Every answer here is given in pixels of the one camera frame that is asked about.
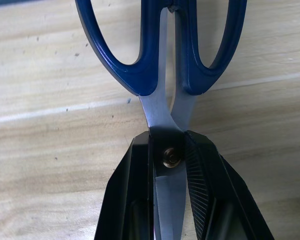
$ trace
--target light wood surface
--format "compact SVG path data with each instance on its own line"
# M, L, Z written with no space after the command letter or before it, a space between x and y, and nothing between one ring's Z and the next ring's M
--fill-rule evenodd
M93 5L115 56L134 62L140 1ZM226 11L225 0L198 3L206 64ZM243 177L275 239L300 240L300 0L248 1L234 58L198 98L190 129ZM0 240L92 240L107 181L146 130L138 98L95 56L73 0L0 7ZM189 205L182 238L195 239Z

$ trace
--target metal blade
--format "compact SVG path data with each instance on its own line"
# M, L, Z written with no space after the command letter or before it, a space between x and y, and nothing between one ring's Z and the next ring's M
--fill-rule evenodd
M184 161L174 168L156 172L154 201L158 223L154 226L156 240L180 240L186 208L187 171Z

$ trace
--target blue scissor handle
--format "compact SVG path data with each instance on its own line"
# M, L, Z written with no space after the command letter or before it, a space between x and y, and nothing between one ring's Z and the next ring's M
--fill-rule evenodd
M205 93L226 70L241 35L247 0L229 0L224 33L210 67L202 64L198 50L197 1L174 0L169 10L175 18L176 80L190 95Z
M141 0L139 56L131 65L118 61L98 26L91 0L75 0L87 38L106 69L135 95L148 96L158 84L161 10L176 11L176 77L191 95L206 92L221 76L237 48L247 0L229 0L228 15L219 51L208 68L200 60L196 0Z

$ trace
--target wooden table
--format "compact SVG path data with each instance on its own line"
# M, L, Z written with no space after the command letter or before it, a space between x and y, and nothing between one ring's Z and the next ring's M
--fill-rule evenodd
M140 1L93 5L114 55L133 63ZM226 11L225 0L198 2L206 64ZM198 98L190 129L243 177L275 239L300 240L300 0L248 1L234 58ZM73 0L0 7L0 240L92 240L107 181L146 130L138 98L101 65ZM189 205L182 239L195 239Z

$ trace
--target scissor pivot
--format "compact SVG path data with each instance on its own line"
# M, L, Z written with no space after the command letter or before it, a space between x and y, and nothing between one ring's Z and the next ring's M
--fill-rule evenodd
M169 147L163 153L163 165L172 169L180 163L180 157L173 147Z

